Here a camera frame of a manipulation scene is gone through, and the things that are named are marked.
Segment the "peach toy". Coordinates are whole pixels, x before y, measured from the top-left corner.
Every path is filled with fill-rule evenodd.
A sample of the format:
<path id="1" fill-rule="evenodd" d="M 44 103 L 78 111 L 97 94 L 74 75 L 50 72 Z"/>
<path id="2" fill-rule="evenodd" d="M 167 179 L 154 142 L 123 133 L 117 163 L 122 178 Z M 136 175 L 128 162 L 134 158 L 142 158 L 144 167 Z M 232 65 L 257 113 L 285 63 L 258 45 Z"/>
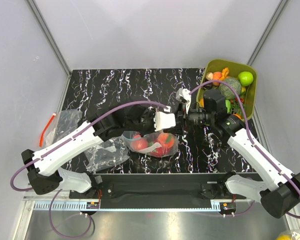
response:
<path id="1" fill-rule="evenodd" d="M 144 138 L 139 138 L 131 142 L 131 149 L 133 151 L 140 151 L 148 147 L 148 141 Z"/>
<path id="2" fill-rule="evenodd" d="M 175 144 L 175 136 L 171 133 L 162 132 L 157 137 L 157 142 L 166 149 L 170 149 Z"/>

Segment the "clear bag teal zipper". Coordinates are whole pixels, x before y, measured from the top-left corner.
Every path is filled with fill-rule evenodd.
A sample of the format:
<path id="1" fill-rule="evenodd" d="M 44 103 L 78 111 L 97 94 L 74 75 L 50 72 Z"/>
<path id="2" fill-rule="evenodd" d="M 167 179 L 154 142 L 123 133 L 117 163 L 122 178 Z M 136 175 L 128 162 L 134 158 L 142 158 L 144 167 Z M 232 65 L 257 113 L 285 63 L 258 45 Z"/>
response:
<path id="1" fill-rule="evenodd" d="M 128 147 L 128 149 L 132 152 L 138 153 L 138 154 L 144 154 L 144 155 L 150 155 L 150 152 L 152 152 L 154 149 L 156 148 L 160 148 L 162 147 L 158 142 L 157 142 L 157 137 L 159 136 L 160 133 L 164 133 L 163 131 L 157 131 L 154 133 L 150 133 L 150 134 L 145 134 L 145 135 L 141 135 L 139 132 L 137 131 L 125 131 L 122 135 L 121 138 L 124 142 L 124 144 Z M 174 154 L 176 154 L 178 152 L 179 149 L 179 140 L 178 137 L 175 136 L 175 143 L 174 146 L 170 148 L 170 153 L 167 156 L 164 157 L 168 157 L 168 156 L 173 156 Z M 147 140 L 148 142 L 148 146 L 147 148 L 140 150 L 140 151 L 134 151 L 131 149 L 131 142 L 140 138 L 144 138 Z"/>

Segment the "red dragon fruit toy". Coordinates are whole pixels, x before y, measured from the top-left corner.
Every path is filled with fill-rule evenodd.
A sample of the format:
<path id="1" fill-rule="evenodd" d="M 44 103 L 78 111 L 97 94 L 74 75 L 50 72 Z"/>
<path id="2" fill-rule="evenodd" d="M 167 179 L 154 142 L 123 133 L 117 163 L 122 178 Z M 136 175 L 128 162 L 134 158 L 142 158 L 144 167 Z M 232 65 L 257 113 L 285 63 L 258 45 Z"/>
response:
<path id="1" fill-rule="evenodd" d="M 168 156 L 170 151 L 171 151 L 170 148 L 158 147 L 154 149 L 152 152 L 150 152 L 150 155 L 156 158 L 162 158 Z"/>

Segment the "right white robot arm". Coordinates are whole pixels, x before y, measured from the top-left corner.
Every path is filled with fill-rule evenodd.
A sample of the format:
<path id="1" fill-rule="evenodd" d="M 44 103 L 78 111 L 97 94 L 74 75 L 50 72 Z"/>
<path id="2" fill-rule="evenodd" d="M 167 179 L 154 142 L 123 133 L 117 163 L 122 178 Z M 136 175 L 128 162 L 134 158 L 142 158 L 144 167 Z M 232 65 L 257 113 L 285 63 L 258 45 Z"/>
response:
<path id="1" fill-rule="evenodd" d="M 217 185 L 218 195 L 229 198 L 240 195 L 260 203 L 274 218 L 290 214 L 300 203 L 300 173 L 295 174 L 276 160 L 255 138 L 249 126 L 238 116 L 229 114 L 226 99 L 218 89 L 207 90 L 204 107 L 191 109 L 191 92 L 180 88 L 177 116 L 183 128 L 210 126 L 215 135 L 235 149 L 256 170 L 261 181 L 244 178 L 236 173 L 226 174 Z"/>

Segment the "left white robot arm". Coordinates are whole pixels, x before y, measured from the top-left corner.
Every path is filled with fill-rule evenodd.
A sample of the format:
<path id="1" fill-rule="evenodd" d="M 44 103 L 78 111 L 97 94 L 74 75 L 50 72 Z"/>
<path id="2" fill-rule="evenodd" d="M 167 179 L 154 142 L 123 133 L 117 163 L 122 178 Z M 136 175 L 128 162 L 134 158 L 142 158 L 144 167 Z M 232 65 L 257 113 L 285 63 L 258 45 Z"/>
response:
<path id="1" fill-rule="evenodd" d="M 100 145 L 125 131 L 143 135 L 163 129 L 160 111 L 152 112 L 133 105 L 128 113 L 124 106 L 116 107 L 92 121 L 83 122 L 76 130 L 39 151 L 25 150 L 21 156 L 28 167 L 28 180 L 37 195 L 54 190 L 68 190 L 93 198 L 98 193 L 96 181 L 87 173 L 65 170 L 62 165 L 85 150 Z"/>

